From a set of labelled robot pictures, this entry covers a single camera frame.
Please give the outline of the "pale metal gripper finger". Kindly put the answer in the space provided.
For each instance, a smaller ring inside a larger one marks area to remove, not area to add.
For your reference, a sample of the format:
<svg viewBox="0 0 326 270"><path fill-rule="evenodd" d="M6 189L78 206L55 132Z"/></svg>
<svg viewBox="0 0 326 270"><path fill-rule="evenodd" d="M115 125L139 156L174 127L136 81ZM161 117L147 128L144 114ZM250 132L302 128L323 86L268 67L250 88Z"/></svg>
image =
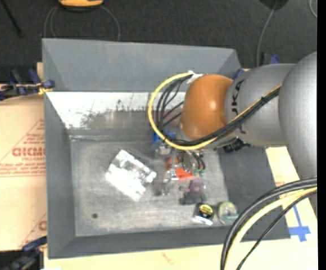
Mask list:
<svg viewBox="0 0 326 270"><path fill-rule="evenodd" d="M163 176L164 163L161 160L155 159L153 161L153 169L156 172L156 177L152 181L152 188L155 195L162 195L163 192Z"/></svg>
<svg viewBox="0 0 326 270"><path fill-rule="evenodd" d="M176 185L179 180L175 169L167 170L164 174L164 194L168 195L171 189Z"/></svg>

